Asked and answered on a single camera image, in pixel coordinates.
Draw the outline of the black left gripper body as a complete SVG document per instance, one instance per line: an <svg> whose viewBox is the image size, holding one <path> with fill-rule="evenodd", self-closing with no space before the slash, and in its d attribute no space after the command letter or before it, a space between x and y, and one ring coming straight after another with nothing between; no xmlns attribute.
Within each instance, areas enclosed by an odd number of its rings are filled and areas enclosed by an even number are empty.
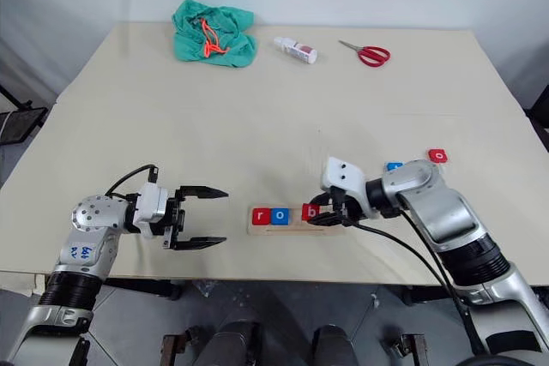
<svg viewBox="0 0 549 366"><path fill-rule="evenodd" d="M188 250L187 242L178 240L178 234L184 228L185 211L181 204L186 196L187 187L180 187L175 191L174 196L167 199L164 216L164 249Z"/></svg>

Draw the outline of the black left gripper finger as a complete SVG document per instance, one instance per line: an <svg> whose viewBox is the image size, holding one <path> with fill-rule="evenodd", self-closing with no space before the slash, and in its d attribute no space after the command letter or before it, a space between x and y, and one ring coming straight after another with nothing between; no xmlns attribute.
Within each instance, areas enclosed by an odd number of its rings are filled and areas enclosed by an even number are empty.
<svg viewBox="0 0 549 366"><path fill-rule="evenodd" d="M175 241L171 244L173 250L200 250L224 243L225 237L192 237L185 241Z"/></svg>
<svg viewBox="0 0 549 366"><path fill-rule="evenodd" d="M229 194L220 189L210 188L208 186L185 185L178 189L178 198L184 201L187 197L192 196L198 199L219 199L228 197Z"/></svg>

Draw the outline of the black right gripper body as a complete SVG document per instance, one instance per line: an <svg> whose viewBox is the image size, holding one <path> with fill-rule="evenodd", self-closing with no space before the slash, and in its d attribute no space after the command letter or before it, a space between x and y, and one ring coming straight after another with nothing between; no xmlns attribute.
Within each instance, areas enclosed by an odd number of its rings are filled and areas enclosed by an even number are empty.
<svg viewBox="0 0 549 366"><path fill-rule="evenodd" d="M332 186L327 192L332 197L332 211L342 217L342 225L349 226L364 218L360 204L343 189Z"/></svg>

